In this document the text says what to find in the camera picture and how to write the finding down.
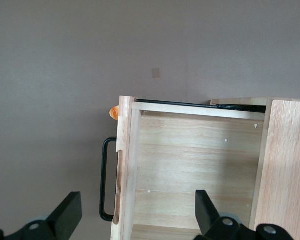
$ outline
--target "unfinished wood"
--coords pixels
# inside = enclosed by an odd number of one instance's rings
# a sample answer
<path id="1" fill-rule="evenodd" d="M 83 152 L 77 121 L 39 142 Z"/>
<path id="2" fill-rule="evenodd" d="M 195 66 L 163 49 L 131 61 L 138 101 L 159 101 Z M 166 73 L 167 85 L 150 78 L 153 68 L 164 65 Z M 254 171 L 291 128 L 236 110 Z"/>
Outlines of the unfinished wood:
<path id="1" fill-rule="evenodd" d="M 300 240 L 300 102 L 272 102 L 255 226 L 261 223 Z"/>
<path id="2" fill-rule="evenodd" d="M 141 112 L 132 110 L 130 127 L 129 160 L 127 166 L 127 185 L 124 208 L 123 239 L 130 240 L 134 225 L 134 207 L 136 198 L 139 138 L 140 138 Z"/>
<path id="3" fill-rule="evenodd" d="M 262 120 L 145 112 L 134 224 L 198 230 L 195 192 L 206 190 L 248 225 L 262 129 Z"/>
<path id="4" fill-rule="evenodd" d="M 117 166 L 117 182 L 115 193 L 114 217 L 111 223 L 111 238 L 122 240 L 124 234 L 124 216 L 127 211 L 125 207 L 121 207 L 126 202 L 127 191 L 127 175 L 128 175 L 128 159 L 130 145 L 130 126 L 132 115 L 132 103 L 134 97 L 120 96 L 119 114 L 117 127 L 116 151 L 119 153 Z"/>
<path id="5" fill-rule="evenodd" d="M 266 110 L 265 110 L 265 117 L 264 117 L 264 122 L 263 122 L 260 156 L 259 156 L 258 169 L 257 169 L 257 173 L 256 173 L 256 179 L 255 179 L 254 196 L 253 196 L 253 201 L 252 201 L 252 209 L 251 209 L 250 224 L 249 224 L 249 228 L 252 230 L 255 228 L 255 223 L 256 223 L 257 206 L 258 206 L 258 200 L 259 200 L 262 172 L 264 169 L 264 160 L 265 160 L 266 146 L 267 146 L 267 140 L 268 140 L 272 102 L 273 102 L 273 99 L 271 97 L 268 97 L 267 104 L 266 104 Z"/>
<path id="6" fill-rule="evenodd" d="M 225 98 L 225 99 L 212 99 L 211 105 L 225 104 L 225 105 L 257 105 L 257 106 L 269 106 L 269 100 L 282 100 L 300 102 L 297 98 L 284 98 L 284 97 L 244 97 L 244 98 Z"/>
<path id="7" fill-rule="evenodd" d="M 229 105 L 257 105 L 266 106 L 268 97 L 243 97 L 243 98 L 225 98 L 212 99 L 210 104 L 229 104 Z"/>
<path id="8" fill-rule="evenodd" d="M 250 120 L 265 120 L 265 114 L 260 112 L 247 112 L 247 111 L 235 111 L 205 107 L 193 107 L 193 106 L 178 106 L 178 105 L 166 105 L 156 103 L 134 102 L 133 109 L 142 111 L 152 111 L 160 113 L 174 113 L 174 114 L 190 114 L 199 116 L 211 116 L 221 118 L 232 119 L 250 119 Z"/>
<path id="9" fill-rule="evenodd" d="M 131 240 L 192 240 L 200 230 L 134 225 Z"/>

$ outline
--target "gray wall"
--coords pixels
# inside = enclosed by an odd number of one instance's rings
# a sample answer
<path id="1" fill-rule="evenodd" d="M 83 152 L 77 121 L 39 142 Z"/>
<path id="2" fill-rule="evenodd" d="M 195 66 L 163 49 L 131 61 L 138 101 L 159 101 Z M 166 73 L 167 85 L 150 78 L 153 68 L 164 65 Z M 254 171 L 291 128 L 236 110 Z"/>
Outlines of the gray wall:
<path id="1" fill-rule="evenodd" d="M 84 218 L 72 239 L 110 239 L 98 213 L 101 146 L 116 135 L 109 110 L 119 95 L 300 99 L 300 0 L 0 0 L 7 234 L 81 191 Z"/>

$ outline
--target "orange clamp tip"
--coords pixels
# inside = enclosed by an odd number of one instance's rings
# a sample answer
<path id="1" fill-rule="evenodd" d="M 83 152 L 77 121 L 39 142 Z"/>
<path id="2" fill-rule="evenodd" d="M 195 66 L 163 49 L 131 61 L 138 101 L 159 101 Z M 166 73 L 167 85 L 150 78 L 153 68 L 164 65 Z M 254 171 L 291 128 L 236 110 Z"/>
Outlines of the orange clamp tip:
<path id="1" fill-rule="evenodd" d="M 119 106 L 115 106 L 113 108 L 111 108 L 110 110 L 110 116 L 114 119 L 118 121 L 118 116 L 119 116 Z"/>

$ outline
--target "clamp jaw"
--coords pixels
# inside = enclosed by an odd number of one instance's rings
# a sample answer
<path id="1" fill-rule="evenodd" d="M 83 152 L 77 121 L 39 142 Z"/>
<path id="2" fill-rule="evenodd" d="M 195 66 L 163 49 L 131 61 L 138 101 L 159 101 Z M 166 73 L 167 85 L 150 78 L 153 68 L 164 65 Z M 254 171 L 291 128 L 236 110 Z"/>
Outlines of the clamp jaw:
<path id="1" fill-rule="evenodd" d="M 46 220 L 32 221 L 9 236 L 0 229 L 0 240 L 68 240 L 81 218 L 81 193 L 71 192 Z"/>
<path id="2" fill-rule="evenodd" d="M 260 224 L 252 231 L 232 217 L 221 217 L 205 190 L 195 193 L 195 216 L 202 235 L 194 240 L 293 240 L 277 225 Z"/>

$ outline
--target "drawer handle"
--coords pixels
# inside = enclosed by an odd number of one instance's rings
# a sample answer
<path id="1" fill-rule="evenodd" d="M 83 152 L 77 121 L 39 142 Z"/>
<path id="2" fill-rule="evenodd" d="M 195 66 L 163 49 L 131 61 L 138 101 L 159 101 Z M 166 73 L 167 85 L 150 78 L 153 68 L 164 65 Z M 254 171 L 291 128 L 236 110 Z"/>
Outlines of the drawer handle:
<path id="1" fill-rule="evenodd" d="M 117 141 L 116 137 L 109 137 L 104 141 L 102 146 L 99 213 L 100 213 L 100 217 L 107 222 L 112 222 L 112 220 L 114 219 L 114 215 L 107 214 L 105 211 L 108 144 L 110 142 L 116 142 L 116 141 Z"/>

